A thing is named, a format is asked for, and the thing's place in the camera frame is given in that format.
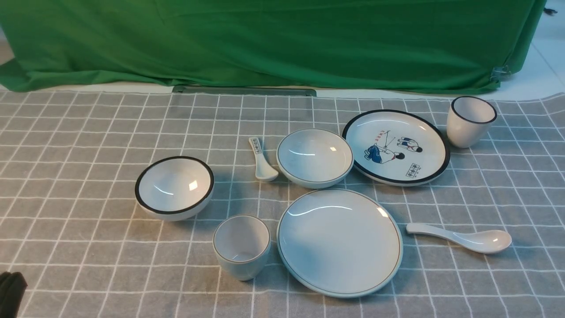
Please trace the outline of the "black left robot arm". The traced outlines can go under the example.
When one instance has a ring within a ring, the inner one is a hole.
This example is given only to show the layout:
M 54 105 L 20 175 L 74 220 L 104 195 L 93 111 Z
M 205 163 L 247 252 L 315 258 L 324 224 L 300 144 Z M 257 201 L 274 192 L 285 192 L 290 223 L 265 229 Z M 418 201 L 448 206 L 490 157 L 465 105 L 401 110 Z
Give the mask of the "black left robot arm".
M 16 318 L 28 284 L 20 272 L 0 276 L 0 317 Z

